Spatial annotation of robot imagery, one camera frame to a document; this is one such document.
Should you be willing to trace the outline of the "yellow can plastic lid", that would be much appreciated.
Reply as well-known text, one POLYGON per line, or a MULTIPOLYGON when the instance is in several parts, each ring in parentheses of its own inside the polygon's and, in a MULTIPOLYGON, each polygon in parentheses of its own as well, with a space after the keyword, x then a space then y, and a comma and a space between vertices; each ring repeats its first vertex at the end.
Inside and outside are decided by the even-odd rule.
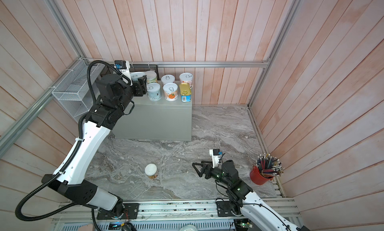
POLYGON ((157 73, 155 71, 153 70, 146 71, 145 74, 147 76, 147 84, 158 82, 157 73))

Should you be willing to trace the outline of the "blue labelled can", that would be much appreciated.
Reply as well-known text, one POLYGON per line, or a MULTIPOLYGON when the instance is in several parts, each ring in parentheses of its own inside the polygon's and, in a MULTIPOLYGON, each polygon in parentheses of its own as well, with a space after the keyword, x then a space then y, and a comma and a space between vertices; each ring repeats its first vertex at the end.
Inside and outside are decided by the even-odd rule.
POLYGON ((146 82, 146 80, 147 80, 146 73, 145 72, 133 72, 133 73, 131 73, 131 80, 132 80, 132 82, 136 82, 139 80, 143 80, 144 82, 146 82))

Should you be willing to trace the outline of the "teal labelled can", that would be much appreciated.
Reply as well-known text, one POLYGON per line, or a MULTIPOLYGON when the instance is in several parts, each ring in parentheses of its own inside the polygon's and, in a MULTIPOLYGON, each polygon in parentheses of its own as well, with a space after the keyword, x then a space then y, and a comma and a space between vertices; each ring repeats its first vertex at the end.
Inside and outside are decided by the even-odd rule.
POLYGON ((158 83, 149 83, 147 85, 147 94, 150 101, 159 101, 161 95, 161 85, 158 83))

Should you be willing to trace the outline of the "pink labelled can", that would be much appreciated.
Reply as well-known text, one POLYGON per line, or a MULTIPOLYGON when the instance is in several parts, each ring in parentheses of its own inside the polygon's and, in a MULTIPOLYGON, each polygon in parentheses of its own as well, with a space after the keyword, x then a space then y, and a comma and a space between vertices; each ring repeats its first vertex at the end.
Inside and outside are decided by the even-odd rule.
POLYGON ((168 84, 168 83, 174 83, 175 82, 175 77, 173 75, 170 75, 170 74, 164 75, 161 78, 161 82, 162 82, 163 85, 168 84))

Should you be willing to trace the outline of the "orange labelled can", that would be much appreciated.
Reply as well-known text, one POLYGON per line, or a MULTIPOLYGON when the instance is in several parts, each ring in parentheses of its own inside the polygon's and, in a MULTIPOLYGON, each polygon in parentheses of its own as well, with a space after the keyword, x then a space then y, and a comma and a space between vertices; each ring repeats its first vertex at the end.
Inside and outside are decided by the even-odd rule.
POLYGON ((163 86, 164 96, 167 101, 176 101, 178 99, 178 85, 167 83, 163 86))

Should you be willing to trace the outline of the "pink can front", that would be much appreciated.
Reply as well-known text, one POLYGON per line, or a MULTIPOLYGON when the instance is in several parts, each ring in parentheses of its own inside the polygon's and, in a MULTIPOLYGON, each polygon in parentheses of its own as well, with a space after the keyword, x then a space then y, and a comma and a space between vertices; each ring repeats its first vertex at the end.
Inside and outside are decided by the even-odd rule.
POLYGON ((180 83, 189 84, 190 88, 193 87, 193 74, 191 73, 182 73, 179 75, 180 83))

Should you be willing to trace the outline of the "gold rectangular sardine tin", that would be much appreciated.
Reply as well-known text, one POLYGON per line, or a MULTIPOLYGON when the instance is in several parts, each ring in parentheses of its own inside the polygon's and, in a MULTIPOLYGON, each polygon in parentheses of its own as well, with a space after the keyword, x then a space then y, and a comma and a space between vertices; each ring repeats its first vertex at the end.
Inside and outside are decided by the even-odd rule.
POLYGON ((192 91, 188 83, 181 83, 179 85, 181 101, 182 102, 191 102, 192 100, 192 91))

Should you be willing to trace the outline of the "amber jar white lid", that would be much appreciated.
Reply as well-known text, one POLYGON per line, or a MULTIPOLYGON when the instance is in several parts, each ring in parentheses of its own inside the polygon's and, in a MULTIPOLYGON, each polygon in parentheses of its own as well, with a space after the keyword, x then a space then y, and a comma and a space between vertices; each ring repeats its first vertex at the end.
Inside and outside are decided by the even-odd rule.
POLYGON ((145 167, 145 174, 149 179, 154 180, 158 176, 158 168, 155 164, 150 163, 145 167))

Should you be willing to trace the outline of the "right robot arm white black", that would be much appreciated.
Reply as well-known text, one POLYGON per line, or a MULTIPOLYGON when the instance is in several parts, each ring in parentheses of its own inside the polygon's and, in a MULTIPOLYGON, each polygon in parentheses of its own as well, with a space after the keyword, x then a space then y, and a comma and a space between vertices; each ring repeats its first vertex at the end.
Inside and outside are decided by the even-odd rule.
POLYGON ((238 170, 232 160, 225 161, 221 167, 212 162, 201 161, 192 164, 198 176, 214 179, 227 189, 232 213, 242 215, 252 221, 262 231, 307 231, 306 226, 298 227, 291 223, 268 204, 253 189, 239 178, 238 170))

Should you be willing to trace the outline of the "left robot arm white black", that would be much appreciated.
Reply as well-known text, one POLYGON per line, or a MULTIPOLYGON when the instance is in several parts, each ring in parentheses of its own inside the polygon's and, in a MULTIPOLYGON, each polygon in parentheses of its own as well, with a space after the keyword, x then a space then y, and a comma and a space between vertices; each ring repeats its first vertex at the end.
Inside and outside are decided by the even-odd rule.
POLYGON ((125 60, 116 60, 113 65, 102 60, 95 60, 89 64, 87 83, 93 105, 78 121, 79 136, 59 168, 52 175, 45 175, 42 185, 19 202, 15 209, 16 218, 25 222, 39 221, 76 205, 106 212, 112 219, 119 219, 124 215, 125 206, 122 198, 86 181, 85 174, 101 143, 118 120, 126 115, 127 106, 134 105, 133 97, 143 96, 147 91, 146 77, 137 81, 132 80, 129 68, 129 62, 125 60), (103 64, 112 70, 111 74, 96 81, 99 97, 95 96, 91 83, 91 69, 97 64, 103 64), (71 203, 48 214, 25 216, 22 213, 23 206, 46 187, 69 199, 71 203))

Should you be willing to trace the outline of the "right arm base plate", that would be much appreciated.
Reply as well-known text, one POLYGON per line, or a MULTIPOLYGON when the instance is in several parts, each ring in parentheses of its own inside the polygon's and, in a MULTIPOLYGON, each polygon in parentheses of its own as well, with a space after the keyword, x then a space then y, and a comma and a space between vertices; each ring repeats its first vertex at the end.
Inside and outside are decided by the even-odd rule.
POLYGON ((225 201, 221 198, 216 199, 215 204, 219 217, 245 217, 241 213, 241 208, 244 206, 260 206, 260 204, 257 203, 246 203, 245 201, 239 203, 233 201, 225 201))

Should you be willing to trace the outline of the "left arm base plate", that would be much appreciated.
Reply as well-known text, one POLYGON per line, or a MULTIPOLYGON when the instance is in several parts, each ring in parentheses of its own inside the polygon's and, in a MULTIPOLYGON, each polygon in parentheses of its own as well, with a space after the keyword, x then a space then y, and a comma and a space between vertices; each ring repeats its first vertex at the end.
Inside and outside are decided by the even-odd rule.
POLYGON ((139 207, 139 203, 121 203, 111 211, 99 209, 97 220, 134 220, 138 216, 139 207))

